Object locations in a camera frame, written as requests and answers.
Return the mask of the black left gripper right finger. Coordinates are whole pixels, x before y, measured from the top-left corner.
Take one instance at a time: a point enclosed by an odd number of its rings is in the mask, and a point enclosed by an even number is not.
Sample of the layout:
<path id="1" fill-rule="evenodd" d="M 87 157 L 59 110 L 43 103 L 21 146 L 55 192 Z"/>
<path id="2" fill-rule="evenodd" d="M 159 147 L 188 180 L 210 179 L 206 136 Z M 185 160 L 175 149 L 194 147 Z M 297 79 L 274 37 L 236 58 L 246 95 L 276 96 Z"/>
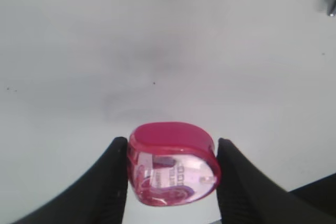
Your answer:
<path id="1" fill-rule="evenodd" d="M 224 138 L 218 141 L 217 160 L 222 223 L 335 223 L 335 174 L 286 191 Z"/>

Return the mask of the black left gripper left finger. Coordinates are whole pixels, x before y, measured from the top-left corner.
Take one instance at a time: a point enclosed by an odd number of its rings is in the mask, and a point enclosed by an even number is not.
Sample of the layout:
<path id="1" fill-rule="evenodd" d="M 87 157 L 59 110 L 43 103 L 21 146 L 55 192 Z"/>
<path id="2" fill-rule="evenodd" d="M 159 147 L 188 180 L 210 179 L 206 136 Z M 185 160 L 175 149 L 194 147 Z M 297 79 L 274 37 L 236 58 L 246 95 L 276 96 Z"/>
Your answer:
<path id="1" fill-rule="evenodd" d="M 16 223 L 122 223 L 128 190 L 127 145 L 116 137 L 60 195 Z"/>

